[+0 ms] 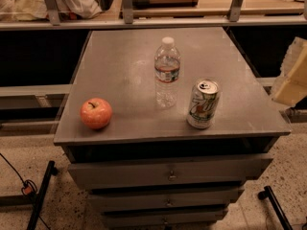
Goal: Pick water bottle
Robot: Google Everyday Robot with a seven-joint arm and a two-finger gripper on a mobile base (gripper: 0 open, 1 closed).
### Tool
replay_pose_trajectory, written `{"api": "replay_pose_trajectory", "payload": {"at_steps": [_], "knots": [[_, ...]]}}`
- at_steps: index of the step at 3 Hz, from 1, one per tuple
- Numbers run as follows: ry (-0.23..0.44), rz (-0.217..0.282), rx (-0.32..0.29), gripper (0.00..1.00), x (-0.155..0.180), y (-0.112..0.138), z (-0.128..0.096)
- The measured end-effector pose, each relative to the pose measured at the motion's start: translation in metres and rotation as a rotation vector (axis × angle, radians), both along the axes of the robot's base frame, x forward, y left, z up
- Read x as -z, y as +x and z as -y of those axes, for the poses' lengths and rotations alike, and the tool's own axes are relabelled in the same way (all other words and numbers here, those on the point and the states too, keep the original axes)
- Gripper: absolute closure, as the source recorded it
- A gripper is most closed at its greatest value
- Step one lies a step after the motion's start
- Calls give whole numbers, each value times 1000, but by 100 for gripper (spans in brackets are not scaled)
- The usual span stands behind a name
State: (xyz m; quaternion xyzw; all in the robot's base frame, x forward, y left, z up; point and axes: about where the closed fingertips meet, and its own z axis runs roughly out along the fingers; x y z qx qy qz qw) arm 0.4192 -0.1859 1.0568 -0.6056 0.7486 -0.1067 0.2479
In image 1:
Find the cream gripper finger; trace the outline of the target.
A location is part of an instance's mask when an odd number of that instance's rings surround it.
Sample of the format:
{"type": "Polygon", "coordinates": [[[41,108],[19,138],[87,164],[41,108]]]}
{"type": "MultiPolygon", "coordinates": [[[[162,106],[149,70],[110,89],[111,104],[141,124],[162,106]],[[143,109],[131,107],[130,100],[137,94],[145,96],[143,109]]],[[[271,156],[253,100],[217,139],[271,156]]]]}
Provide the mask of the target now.
{"type": "Polygon", "coordinates": [[[283,58],[280,75],[271,89],[271,99],[294,107],[307,97],[307,40],[296,37],[283,58]]]}

